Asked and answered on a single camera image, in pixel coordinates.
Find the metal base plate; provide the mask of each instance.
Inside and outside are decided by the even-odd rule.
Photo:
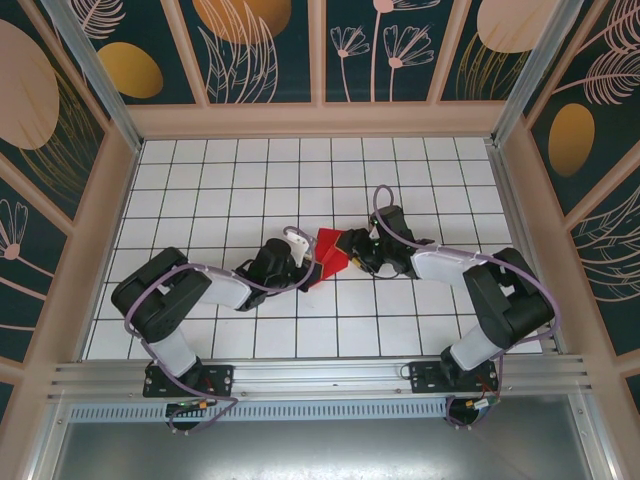
[[[205,365],[202,368],[196,390],[219,397],[231,396],[233,386],[233,365]],[[145,398],[184,398],[194,397],[169,380],[160,367],[149,365],[145,371],[144,389],[142,396]]]
[[[411,362],[407,365],[407,368],[409,369],[411,391],[413,393],[482,393],[482,382],[494,391],[498,389],[496,367],[492,362],[485,362],[479,365],[468,376],[458,380],[455,386],[449,384],[440,369],[439,361]]]

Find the purple cable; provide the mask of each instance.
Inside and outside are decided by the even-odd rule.
[[[184,265],[180,265],[176,268],[174,268],[173,270],[168,271],[167,273],[163,274],[160,276],[160,278],[158,278],[155,282],[153,282],[144,292],[142,292],[142,295],[140,295],[135,302],[133,302],[133,305],[131,305],[131,308],[129,308],[129,310],[127,311],[127,314],[124,317],[124,329],[130,333],[131,335],[133,335],[134,337],[140,339],[140,343],[142,344],[142,348],[144,348],[146,350],[146,352],[149,354],[149,356],[151,357],[151,359],[153,360],[153,362],[158,365],[158,367],[160,367],[160,370],[162,370],[162,372],[167,376],[167,378],[169,378],[169,380],[171,380],[175,385],[177,385],[179,388],[181,388],[182,390],[184,390],[187,393],[190,393],[192,395],[195,395],[196,397],[199,398],[205,398],[207,400],[214,400],[216,402],[218,401],[224,401],[224,402],[230,402],[229,405],[227,405],[225,408],[223,408],[215,417],[213,417],[210,420],[207,420],[206,422],[202,422],[199,423],[198,425],[196,425],[194,428],[192,428],[190,430],[191,433],[196,433],[200,430],[203,430],[205,428],[207,428],[208,426],[212,425],[213,423],[215,423],[220,417],[222,417],[224,414],[226,414],[229,410],[231,410],[233,407],[236,406],[236,404],[238,403],[238,399],[235,397],[220,397],[217,395],[211,395],[209,393],[204,393],[204,392],[200,392],[198,390],[195,390],[191,387],[188,387],[187,385],[185,385],[184,383],[182,383],[180,380],[178,380],[173,374],[171,374],[171,372],[169,372],[166,367],[162,364],[162,362],[160,361],[160,359],[156,356],[156,354],[153,352],[153,350],[151,350],[151,348],[149,347],[149,344],[146,342],[146,340],[144,338],[142,338],[142,335],[140,335],[138,332],[136,332],[132,327],[131,327],[131,320],[133,318],[133,314],[138,310],[138,308],[140,307],[140,305],[142,305],[142,302],[144,302],[147,297],[156,289],[158,288],[160,285],[162,285],[165,281],[167,281],[169,278],[177,275],[180,272],[183,272],[185,270],[200,270],[200,271],[213,271],[216,273],[219,273],[221,275],[224,276],[228,276],[228,277],[233,277],[233,278],[237,278],[239,281],[241,281],[242,283],[256,288],[258,290],[262,290],[264,292],[269,292],[269,293],[283,293],[283,292],[288,292],[290,290],[295,290],[297,289],[299,286],[303,285],[308,279],[309,277],[311,277],[311,274],[313,273],[315,264],[316,264],[316,256],[315,256],[315,239],[313,237],[311,237],[310,235],[307,235],[306,233],[304,233],[302,230],[300,230],[297,227],[285,227],[283,229],[283,233],[286,235],[288,231],[295,231],[298,235],[300,235],[302,238],[304,238],[308,243],[309,243],[309,249],[311,250],[311,264],[309,266],[309,269],[307,270],[307,273],[304,275],[304,277],[302,277],[302,279],[293,284],[290,285],[289,287],[286,288],[271,288],[271,287],[265,287],[263,285],[260,285],[258,283],[254,283],[250,280],[247,280],[246,278],[243,278],[239,275],[237,275],[235,272],[229,272],[228,270],[223,270],[221,268],[218,267],[213,267],[213,266],[209,266],[209,265],[203,265],[200,263],[186,263]],[[188,408],[185,409],[178,409],[176,410],[171,417],[169,417],[169,426],[171,427],[172,431],[175,433],[177,431],[177,429],[175,428],[174,424],[173,424],[173,420],[175,419],[175,417],[188,410]]]
[[[461,258],[476,258],[478,260],[484,260],[486,262],[499,265],[502,268],[511,270],[516,275],[524,278],[529,283],[531,283],[534,287],[536,287],[540,291],[540,293],[542,293],[542,295],[545,296],[545,298],[551,304],[551,308],[553,308],[553,313],[555,316],[555,322],[553,322],[553,325],[551,326],[551,328],[549,328],[549,330],[547,330],[544,333],[539,333],[537,335],[534,335],[533,337],[525,337],[519,342],[516,342],[514,345],[512,345],[508,349],[502,350],[501,352],[498,352],[496,355],[491,357],[491,360],[499,359],[500,371],[498,372],[498,390],[497,390],[497,394],[499,395],[500,388],[502,387],[502,366],[503,366],[504,354],[507,352],[507,350],[510,350],[516,345],[521,345],[523,343],[533,342],[536,340],[541,340],[543,338],[552,337],[558,331],[558,328],[560,328],[560,324],[562,323],[562,314],[560,312],[560,306],[558,305],[558,302],[556,302],[556,299],[553,298],[553,295],[551,294],[551,292],[544,285],[542,285],[537,278],[533,277],[532,275],[529,275],[527,272],[525,272],[521,268],[518,268],[515,265],[511,265],[510,263],[500,260],[498,258],[492,257],[491,255],[484,255],[481,253],[470,253],[470,252],[465,252],[464,250],[458,250],[455,248],[449,248],[449,247],[443,247],[443,246],[438,247],[435,245],[421,245],[419,243],[410,242],[402,238],[400,235],[398,235],[393,230],[391,230],[391,228],[389,228],[389,226],[386,223],[384,223],[382,220],[382,216],[380,215],[380,211],[378,210],[378,195],[380,194],[381,190],[386,190],[389,193],[389,197],[390,197],[389,205],[393,205],[393,202],[395,200],[393,191],[387,185],[379,185],[373,192],[373,213],[376,216],[376,220],[378,220],[378,224],[380,224],[380,226],[395,240],[397,240],[400,243],[403,243],[404,245],[415,248],[416,250],[426,250],[426,251],[432,251],[432,252],[440,251],[440,252],[449,253]],[[452,425],[452,426],[456,426],[456,425],[464,426],[462,422],[451,417],[451,415],[449,414],[449,410],[451,409],[451,404],[453,403],[454,399],[455,399],[454,396],[447,398],[445,420],[447,421],[447,423],[449,423],[449,425]],[[480,419],[478,419],[473,424],[477,424],[480,421],[482,421],[487,416],[488,413],[489,412],[487,411]]]

